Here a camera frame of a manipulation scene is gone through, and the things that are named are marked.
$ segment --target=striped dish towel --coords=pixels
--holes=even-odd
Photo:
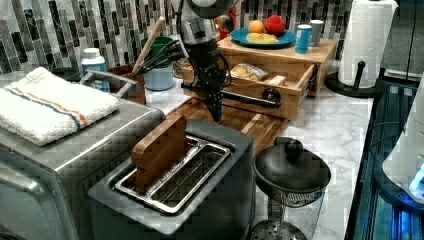
[[[119,99],[40,67],[0,89],[0,126],[43,146],[111,114]]]

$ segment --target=white countertop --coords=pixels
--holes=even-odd
[[[166,114],[188,99],[180,87],[181,79],[174,81],[167,91],[147,90],[147,105]],[[324,86],[319,96],[305,99],[297,119],[281,130],[280,136],[301,141],[331,169],[314,240],[344,239],[371,108],[372,99],[349,98]],[[267,197],[259,189],[256,196],[256,214],[260,215],[266,211]]]

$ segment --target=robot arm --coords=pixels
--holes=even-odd
[[[192,90],[205,100],[209,112],[216,122],[221,120],[222,94],[220,90],[231,82],[227,80],[228,64],[218,51],[215,40],[214,18],[230,10],[238,0],[173,0],[177,10],[177,31],[189,61],[195,71]],[[226,69],[221,69],[222,60]]]

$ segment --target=tile backsplash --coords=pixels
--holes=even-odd
[[[311,19],[325,21],[322,37],[339,40],[352,0],[242,0],[236,26],[279,14],[291,31]],[[141,39],[159,16],[163,35],[176,32],[170,0],[0,0],[0,73],[32,66],[81,69],[82,51],[99,48],[108,67],[134,63]]]

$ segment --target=utensil holder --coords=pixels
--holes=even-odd
[[[140,83],[141,86],[141,91],[139,93],[137,93],[135,96],[130,96],[128,98],[128,100],[133,101],[133,102],[137,102],[140,104],[146,104],[146,92],[145,92],[145,88],[144,88],[144,78],[143,76],[132,76],[132,69],[133,66],[126,64],[126,65],[122,65],[122,66],[118,66],[118,67],[113,67],[113,68],[109,68],[107,71],[122,77],[126,77],[129,78],[131,80],[137,81],[138,83]],[[117,93],[119,92],[121,88],[117,87],[117,86],[111,86],[110,87],[110,92],[111,93]]]

